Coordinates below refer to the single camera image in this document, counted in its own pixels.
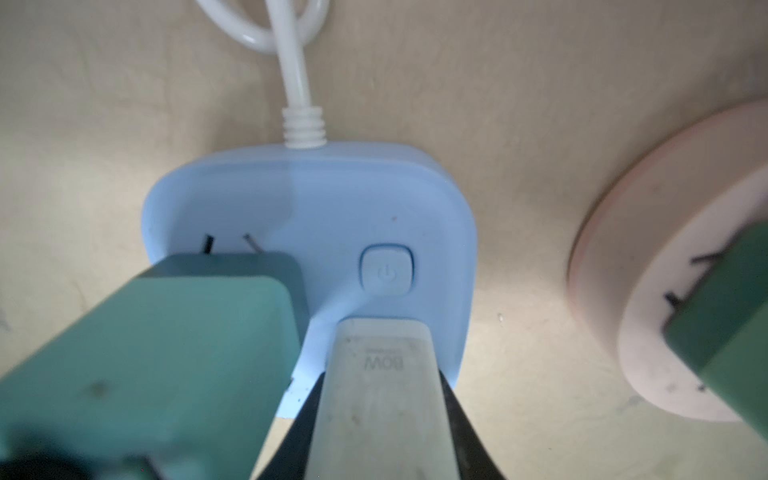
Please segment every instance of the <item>wall surface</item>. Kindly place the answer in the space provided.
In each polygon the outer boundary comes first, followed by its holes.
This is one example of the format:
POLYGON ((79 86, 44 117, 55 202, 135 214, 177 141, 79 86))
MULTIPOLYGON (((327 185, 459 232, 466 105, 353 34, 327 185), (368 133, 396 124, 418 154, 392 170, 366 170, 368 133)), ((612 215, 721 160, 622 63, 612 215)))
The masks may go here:
MULTIPOLYGON (((306 50, 329 137, 424 149, 475 213, 457 393, 509 478, 768 478, 747 427, 649 406, 564 302, 601 191, 768 91, 766 25, 750 0, 333 0, 306 50)), ((280 141, 281 88, 192 0, 0 2, 0 373, 147 266, 160 175, 280 141)))

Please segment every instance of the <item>power icon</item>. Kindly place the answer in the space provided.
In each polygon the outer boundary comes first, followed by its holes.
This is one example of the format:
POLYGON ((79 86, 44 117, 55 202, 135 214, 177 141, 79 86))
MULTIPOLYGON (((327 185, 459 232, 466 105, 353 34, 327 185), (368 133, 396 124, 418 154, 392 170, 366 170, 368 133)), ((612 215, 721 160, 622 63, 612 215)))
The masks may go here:
POLYGON ((379 268, 379 280, 383 282, 394 282, 397 280, 397 270, 393 269, 387 263, 385 266, 379 268))
POLYGON ((401 245, 372 245, 360 259, 362 288, 371 295, 405 295, 413 281, 411 251, 401 245))

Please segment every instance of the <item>white cord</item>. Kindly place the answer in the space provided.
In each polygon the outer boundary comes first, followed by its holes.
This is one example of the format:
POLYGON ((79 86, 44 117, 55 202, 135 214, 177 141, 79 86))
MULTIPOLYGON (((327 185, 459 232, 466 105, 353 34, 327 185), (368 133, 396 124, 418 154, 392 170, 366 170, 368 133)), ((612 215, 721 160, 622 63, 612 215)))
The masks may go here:
POLYGON ((312 41, 328 14, 329 0, 309 0, 296 20, 291 0, 266 0, 272 32, 236 13, 224 0, 197 0, 210 19, 242 45, 277 53, 288 106, 283 130, 288 148, 315 148, 327 142, 323 109, 312 106, 303 46, 312 41))

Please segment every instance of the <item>metal prong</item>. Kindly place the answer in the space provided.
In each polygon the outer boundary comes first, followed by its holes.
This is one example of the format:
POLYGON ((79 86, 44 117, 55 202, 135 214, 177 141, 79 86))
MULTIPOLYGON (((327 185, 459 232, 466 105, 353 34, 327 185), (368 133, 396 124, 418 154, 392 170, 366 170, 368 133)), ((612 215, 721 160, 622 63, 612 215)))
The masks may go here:
POLYGON ((696 263, 702 263, 702 262, 714 263, 721 258, 723 258, 723 252, 708 253, 707 255, 699 255, 698 257, 691 258, 690 264, 694 265, 696 263))
POLYGON ((680 300, 680 297, 674 294, 674 292, 666 292, 664 294, 664 299, 669 303, 672 308, 676 309, 680 306, 680 304, 683 302, 683 300, 680 300))
POLYGON ((256 241, 253 239, 253 237, 250 235, 250 233, 246 233, 243 235, 243 238, 246 242, 250 245, 251 248, 253 248, 253 251, 256 253, 264 253, 264 250, 259 247, 259 244, 256 243, 256 241))
POLYGON ((205 243, 203 244, 203 253, 206 255, 214 248, 214 238, 211 235, 205 236, 205 243))

